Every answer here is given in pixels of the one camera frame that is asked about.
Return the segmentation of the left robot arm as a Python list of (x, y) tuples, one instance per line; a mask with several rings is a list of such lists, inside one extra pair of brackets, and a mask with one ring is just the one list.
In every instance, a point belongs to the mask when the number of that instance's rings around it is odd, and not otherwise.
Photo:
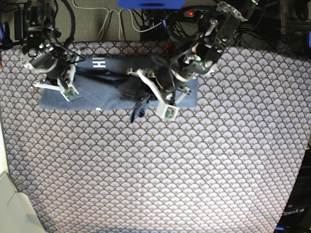
[(170, 56), (154, 56), (153, 60), (161, 65), (155, 71), (160, 92), (174, 93), (197, 76), (214, 72), (239, 25), (250, 18), (254, 5), (250, 0), (218, 0), (198, 17), (193, 35), (176, 39)]

